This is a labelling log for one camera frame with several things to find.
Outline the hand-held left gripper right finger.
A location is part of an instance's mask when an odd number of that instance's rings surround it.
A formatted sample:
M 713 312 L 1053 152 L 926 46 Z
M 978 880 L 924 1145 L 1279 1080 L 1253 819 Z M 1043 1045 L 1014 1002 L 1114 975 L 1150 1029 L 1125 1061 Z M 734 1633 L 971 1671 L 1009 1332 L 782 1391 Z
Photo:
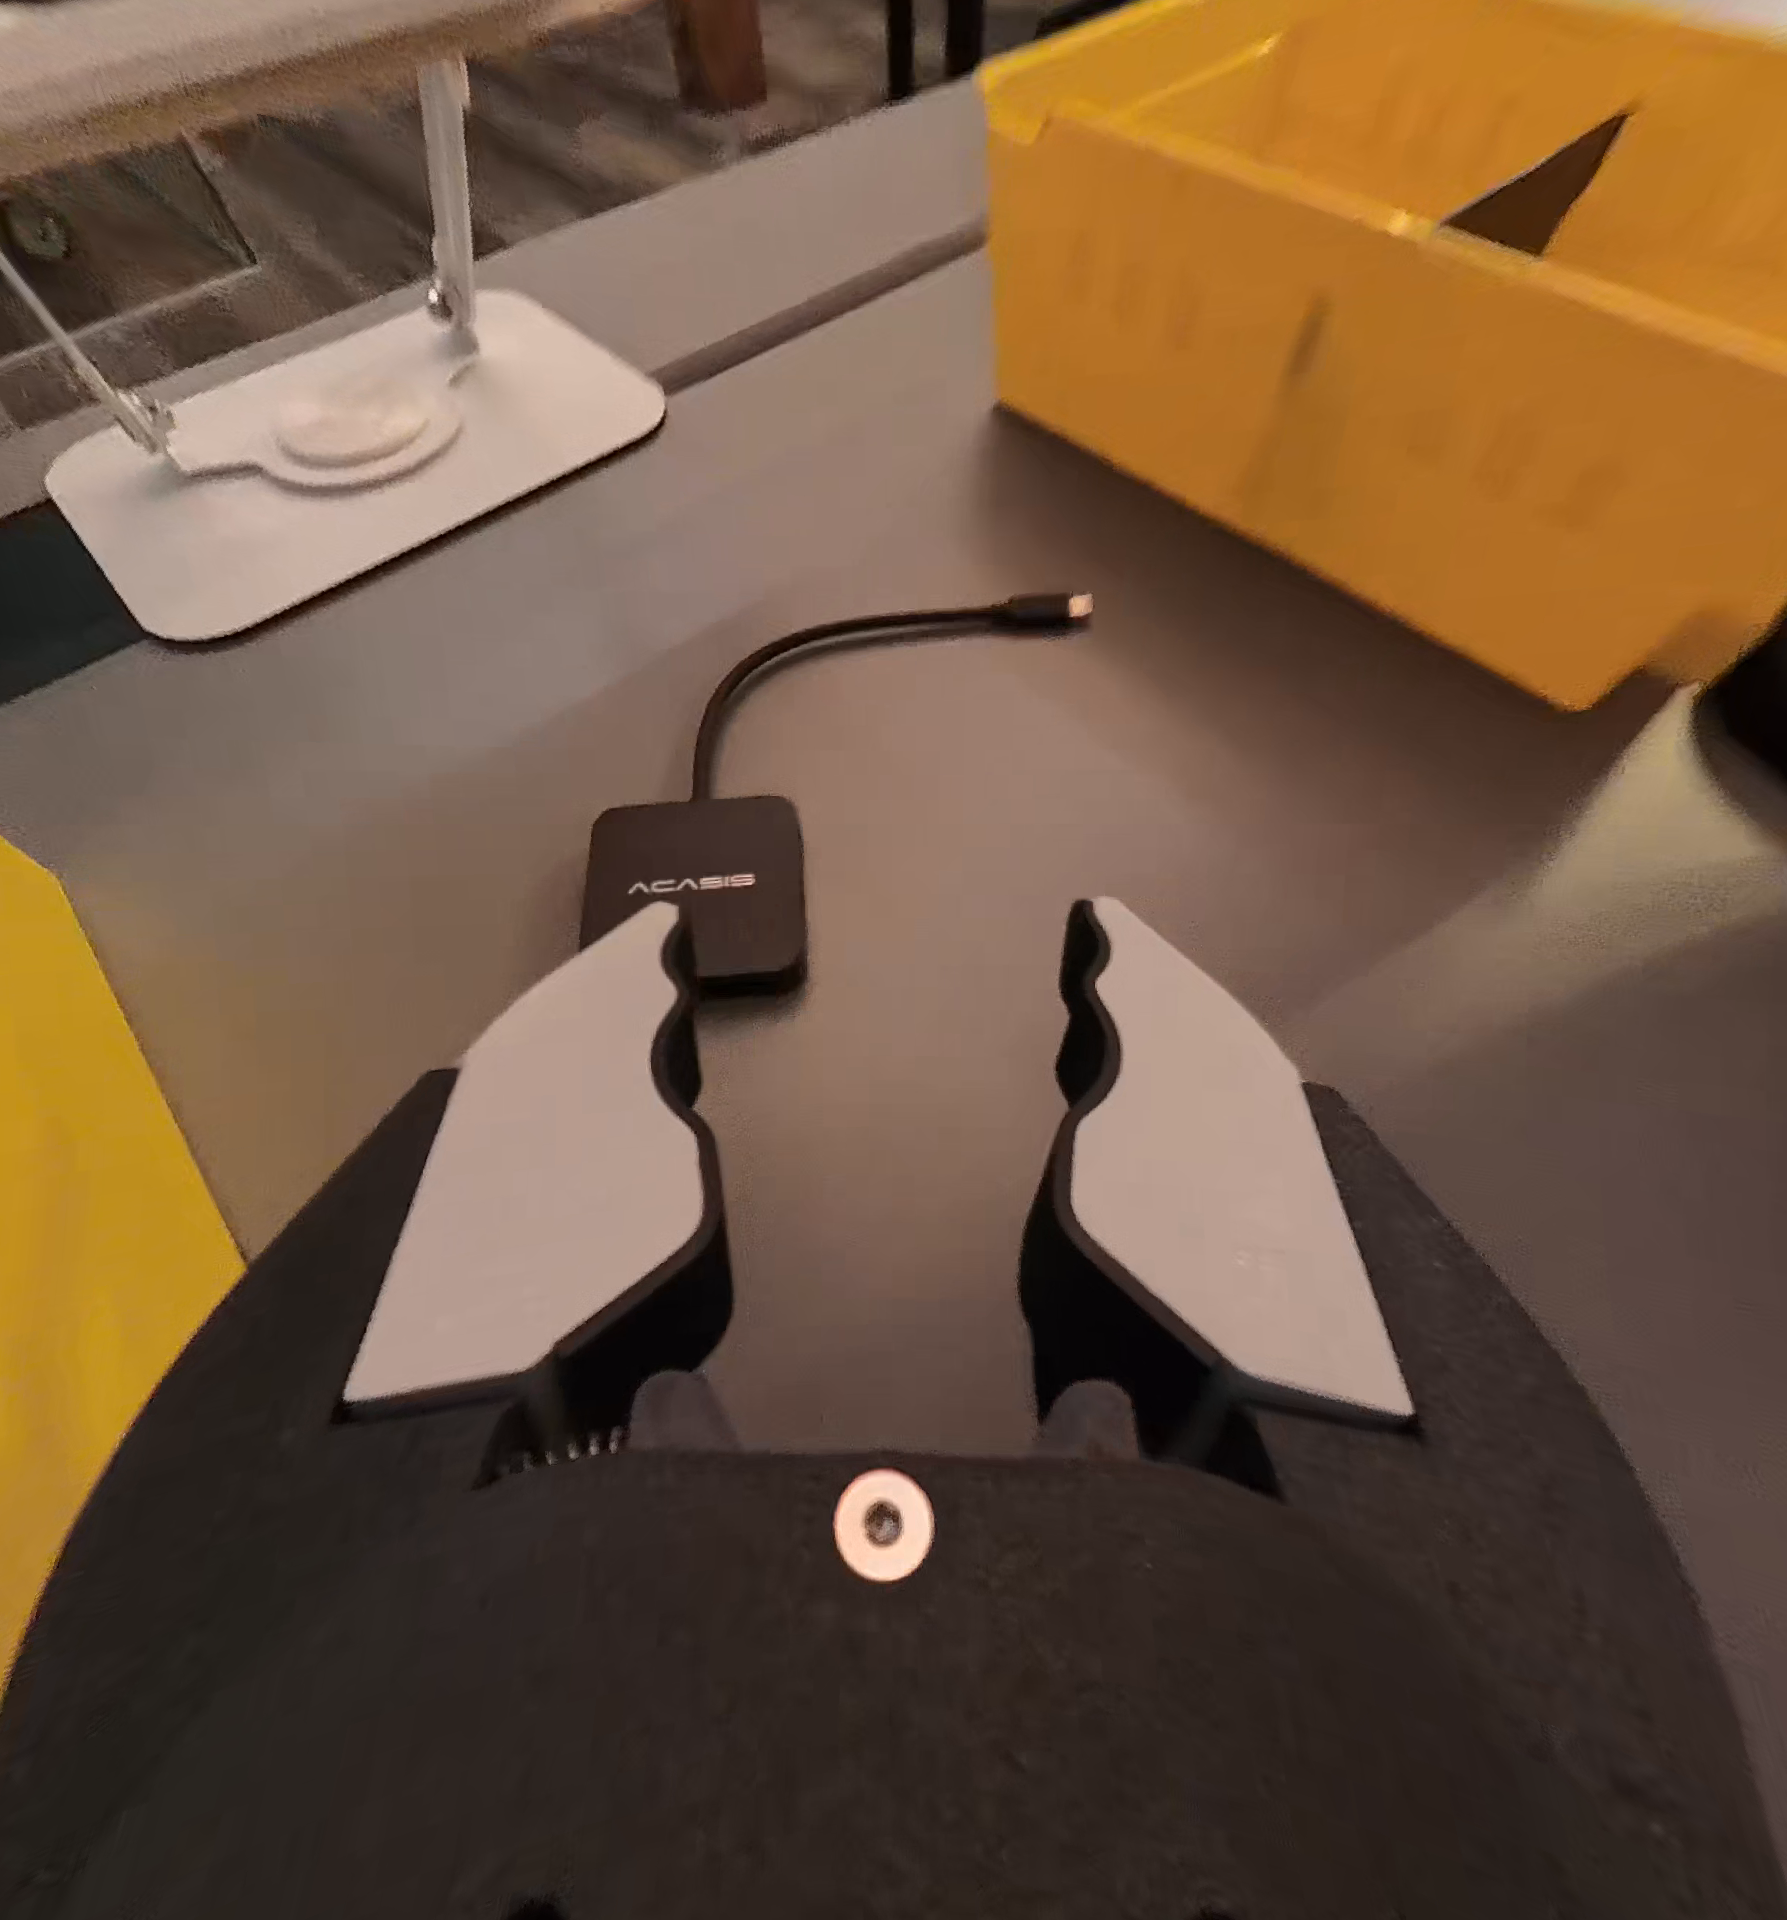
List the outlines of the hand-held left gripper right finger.
M 1416 1408 L 1301 1071 L 1120 899 L 1074 899 L 1064 1100 L 1018 1250 L 1050 1456 L 1268 1478 L 1258 1414 L 1412 1434 Z

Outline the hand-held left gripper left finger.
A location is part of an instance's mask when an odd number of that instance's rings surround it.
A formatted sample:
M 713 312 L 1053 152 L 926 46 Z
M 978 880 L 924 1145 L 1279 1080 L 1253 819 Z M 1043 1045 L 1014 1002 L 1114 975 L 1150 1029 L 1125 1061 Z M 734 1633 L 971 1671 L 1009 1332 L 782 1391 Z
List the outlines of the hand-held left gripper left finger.
M 651 902 L 461 1055 L 341 1411 L 492 1408 L 487 1463 L 622 1445 L 640 1387 L 701 1365 L 734 1279 L 697 1113 L 685 916 Z

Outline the black adapter hub with cable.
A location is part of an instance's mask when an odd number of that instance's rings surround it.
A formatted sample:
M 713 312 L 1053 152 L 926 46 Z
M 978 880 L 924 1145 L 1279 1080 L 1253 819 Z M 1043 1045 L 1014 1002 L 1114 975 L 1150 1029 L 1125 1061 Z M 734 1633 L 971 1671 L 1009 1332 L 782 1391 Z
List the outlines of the black adapter hub with cable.
M 716 770 L 734 710 L 800 655 L 873 642 L 962 636 L 1062 638 L 1089 625 L 1082 590 L 998 602 L 879 611 L 778 636 L 729 666 L 701 703 L 682 797 L 622 804 L 592 821 L 576 946 L 585 950 L 653 902 L 689 925 L 693 980 L 708 998 L 776 996 L 807 978 L 805 836 L 784 794 L 723 794 Z

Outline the yellow box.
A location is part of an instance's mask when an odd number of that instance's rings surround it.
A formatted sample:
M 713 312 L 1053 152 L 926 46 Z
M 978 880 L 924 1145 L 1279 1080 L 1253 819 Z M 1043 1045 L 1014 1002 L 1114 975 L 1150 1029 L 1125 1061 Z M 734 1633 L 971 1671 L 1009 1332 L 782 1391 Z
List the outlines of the yellow box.
M 979 72 L 996 400 L 1552 707 L 1787 605 L 1787 34 L 1137 4 Z
M 0 1701 L 93 1485 L 240 1272 L 65 890 L 0 838 Z

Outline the white laptop stand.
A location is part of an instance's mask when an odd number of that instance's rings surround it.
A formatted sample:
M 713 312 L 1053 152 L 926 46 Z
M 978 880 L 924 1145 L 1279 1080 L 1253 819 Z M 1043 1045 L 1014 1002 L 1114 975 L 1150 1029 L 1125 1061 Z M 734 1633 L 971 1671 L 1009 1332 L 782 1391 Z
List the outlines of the white laptop stand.
M 467 62 L 618 10 L 0 4 L 0 185 L 417 83 L 430 210 L 417 308 L 180 400 L 116 386 L 0 240 L 1 282 L 107 420 L 52 461 L 45 493 L 145 633 L 244 633 L 658 429 L 651 377 L 473 279 Z

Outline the brown wooden post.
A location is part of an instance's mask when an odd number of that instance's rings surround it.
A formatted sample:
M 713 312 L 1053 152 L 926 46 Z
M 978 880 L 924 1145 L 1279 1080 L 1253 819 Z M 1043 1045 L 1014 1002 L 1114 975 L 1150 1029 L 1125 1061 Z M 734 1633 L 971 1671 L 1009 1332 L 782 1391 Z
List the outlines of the brown wooden post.
M 742 110 L 767 98 L 760 2 L 685 2 L 688 95 L 706 110 Z

